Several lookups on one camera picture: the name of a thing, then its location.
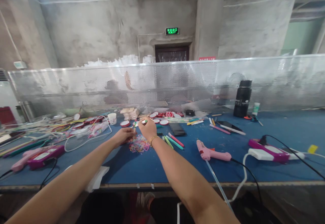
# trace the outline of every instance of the green exit sign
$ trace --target green exit sign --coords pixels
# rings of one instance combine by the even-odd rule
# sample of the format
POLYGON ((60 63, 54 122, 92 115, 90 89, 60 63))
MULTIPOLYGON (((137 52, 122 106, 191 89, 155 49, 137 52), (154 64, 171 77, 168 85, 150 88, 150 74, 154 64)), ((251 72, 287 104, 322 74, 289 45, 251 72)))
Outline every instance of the green exit sign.
POLYGON ((166 28, 166 35, 176 35, 179 34, 178 27, 166 28))

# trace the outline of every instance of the bracelet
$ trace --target bracelet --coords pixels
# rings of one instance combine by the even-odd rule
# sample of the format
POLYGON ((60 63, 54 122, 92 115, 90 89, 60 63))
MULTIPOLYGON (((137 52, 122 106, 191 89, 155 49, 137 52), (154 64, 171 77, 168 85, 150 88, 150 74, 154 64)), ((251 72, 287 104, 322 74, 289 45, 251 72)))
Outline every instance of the bracelet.
POLYGON ((151 147, 152 147, 152 141, 153 141, 155 138, 159 138, 159 137, 156 135, 156 136, 154 136, 154 137, 152 137, 152 138, 150 139, 150 146, 151 146, 151 147))

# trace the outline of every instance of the red sign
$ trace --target red sign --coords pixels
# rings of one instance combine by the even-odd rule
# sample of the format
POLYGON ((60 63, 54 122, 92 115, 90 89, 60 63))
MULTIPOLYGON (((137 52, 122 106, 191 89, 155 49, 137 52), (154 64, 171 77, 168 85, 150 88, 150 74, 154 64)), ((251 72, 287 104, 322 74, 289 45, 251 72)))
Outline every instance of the red sign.
POLYGON ((199 60, 215 60, 215 56, 200 57, 199 60))

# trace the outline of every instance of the pink hot glue gun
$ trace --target pink hot glue gun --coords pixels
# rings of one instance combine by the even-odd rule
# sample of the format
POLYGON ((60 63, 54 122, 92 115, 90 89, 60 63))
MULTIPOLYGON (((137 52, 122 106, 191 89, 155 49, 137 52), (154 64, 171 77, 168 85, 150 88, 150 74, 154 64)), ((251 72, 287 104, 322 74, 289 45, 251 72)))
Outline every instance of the pink hot glue gun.
POLYGON ((34 149, 34 150, 29 150, 29 151, 26 151, 25 153, 23 153, 23 158, 20 159, 18 162, 16 162, 15 164, 13 164, 13 166, 11 167, 11 170, 13 172, 17 172, 17 171, 20 171, 22 170, 25 165, 27 164, 27 161, 32 158, 33 156, 41 153, 41 152, 44 152, 44 151, 47 151, 51 146, 47 146, 47 147, 43 147, 43 148, 37 148, 37 149, 34 149))
POLYGON ((196 141, 196 145, 203 160, 209 161, 211 157, 224 161, 231 160, 231 155, 229 153, 216 152, 214 148, 208 149, 200 140, 196 141))

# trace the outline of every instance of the glue stick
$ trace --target glue stick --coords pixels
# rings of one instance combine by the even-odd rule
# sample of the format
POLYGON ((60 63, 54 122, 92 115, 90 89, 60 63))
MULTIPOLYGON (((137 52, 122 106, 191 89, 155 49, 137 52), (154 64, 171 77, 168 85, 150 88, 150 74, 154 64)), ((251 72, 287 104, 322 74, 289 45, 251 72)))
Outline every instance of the glue stick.
POLYGON ((260 103, 255 102, 252 114, 257 116, 259 108, 260 108, 260 103))

